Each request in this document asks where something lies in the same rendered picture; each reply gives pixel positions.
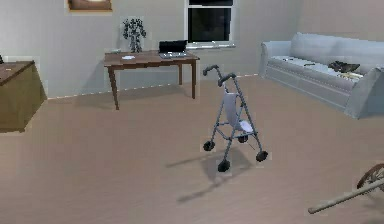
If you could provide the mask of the brown wooden chest of drawers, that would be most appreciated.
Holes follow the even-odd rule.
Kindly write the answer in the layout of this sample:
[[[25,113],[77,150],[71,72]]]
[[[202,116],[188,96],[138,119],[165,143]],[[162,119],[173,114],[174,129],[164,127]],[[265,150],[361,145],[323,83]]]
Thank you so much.
[[[34,61],[0,64],[0,133],[24,132],[46,99]]]

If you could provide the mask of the grey wheeled walker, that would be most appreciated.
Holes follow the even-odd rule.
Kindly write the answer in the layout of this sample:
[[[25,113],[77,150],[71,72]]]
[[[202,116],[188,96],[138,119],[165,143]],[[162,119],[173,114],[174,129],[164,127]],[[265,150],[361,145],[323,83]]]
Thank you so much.
[[[240,143],[246,143],[248,137],[252,136],[258,144],[259,152],[256,160],[262,162],[267,159],[268,152],[262,149],[261,142],[258,138],[258,131],[252,121],[247,103],[238,84],[237,77],[234,73],[223,76],[218,65],[210,65],[203,70],[203,75],[215,69],[219,76],[218,86],[224,88],[224,96],[220,105],[220,109],[213,127],[211,139],[204,143],[203,149],[211,151],[215,147],[215,134],[219,133],[228,141],[223,160],[217,165],[219,172],[226,172],[230,168],[230,161],[227,159],[232,141],[237,139]]]

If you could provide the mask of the black open laptop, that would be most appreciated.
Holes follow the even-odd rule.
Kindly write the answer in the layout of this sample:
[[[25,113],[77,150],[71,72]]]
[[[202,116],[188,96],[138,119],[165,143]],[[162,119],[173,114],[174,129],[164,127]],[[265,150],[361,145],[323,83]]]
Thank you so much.
[[[187,55],[186,45],[186,40],[160,41],[159,56],[163,59],[185,57]]]

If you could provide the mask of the brown wooden table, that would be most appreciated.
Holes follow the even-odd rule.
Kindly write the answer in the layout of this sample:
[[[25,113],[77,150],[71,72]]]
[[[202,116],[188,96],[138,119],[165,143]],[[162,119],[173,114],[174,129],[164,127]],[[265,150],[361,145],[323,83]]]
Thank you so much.
[[[123,56],[135,56],[135,59],[122,60]],[[108,71],[109,81],[111,85],[112,95],[115,103],[115,109],[119,110],[118,102],[118,90],[116,83],[116,71],[127,70],[127,69],[138,69],[138,68],[151,68],[161,66],[177,66],[179,69],[178,81],[182,84],[183,78],[183,65],[191,66],[191,96],[193,99],[196,98],[196,83],[197,83],[197,61],[198,56],[192,53],[187,53],[185,57],[163,59],[159,56],[157,50],[148,50],[139,53],[132,52],[120,52],[120,53],[106,53],[104,56],[104,67]]]

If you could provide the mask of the white framed window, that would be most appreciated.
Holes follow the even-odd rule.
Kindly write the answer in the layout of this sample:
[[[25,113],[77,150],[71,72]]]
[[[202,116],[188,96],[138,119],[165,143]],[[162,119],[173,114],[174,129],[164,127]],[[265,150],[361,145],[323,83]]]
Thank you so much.
[[[231,48],[236,0],[185,0],[184,38],[189,50]]]

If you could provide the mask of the dark green house plant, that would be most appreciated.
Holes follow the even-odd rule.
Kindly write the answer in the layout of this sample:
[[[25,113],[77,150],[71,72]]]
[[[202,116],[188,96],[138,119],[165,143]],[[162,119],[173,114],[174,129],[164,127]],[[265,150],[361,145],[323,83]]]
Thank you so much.
[[[123,37],[129,41],[131,51],[133,53],[141,52],[141,39],[147,36],[143,21],[140,18],[126,19],[123,25]]]

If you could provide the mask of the pale grey sofa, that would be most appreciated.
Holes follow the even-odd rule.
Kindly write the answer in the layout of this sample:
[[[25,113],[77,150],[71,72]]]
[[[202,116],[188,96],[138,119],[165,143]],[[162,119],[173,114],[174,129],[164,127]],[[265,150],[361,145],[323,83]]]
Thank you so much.
[[[355,119],[384,116],[384,42],[296,33],[261,44],[259,75],[318,99]],[[353,72],[334,61],[359,64]]]

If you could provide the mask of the dark brown cloth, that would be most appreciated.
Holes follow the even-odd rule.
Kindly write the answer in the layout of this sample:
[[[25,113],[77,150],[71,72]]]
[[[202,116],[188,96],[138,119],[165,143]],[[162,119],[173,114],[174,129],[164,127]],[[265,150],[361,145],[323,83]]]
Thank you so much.
[[[329,68],[333,69],[335,72],[348,73],[353,72],[360,67],[359,64],[348,64],[341,61],[334,61],[328,65]]]

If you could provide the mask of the brown framed wall picture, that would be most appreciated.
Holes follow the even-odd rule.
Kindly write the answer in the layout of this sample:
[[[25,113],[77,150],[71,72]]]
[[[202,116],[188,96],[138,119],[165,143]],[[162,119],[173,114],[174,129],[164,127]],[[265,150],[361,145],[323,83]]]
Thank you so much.
[[[111,12],[111,0],[66,0],[71,12]]]

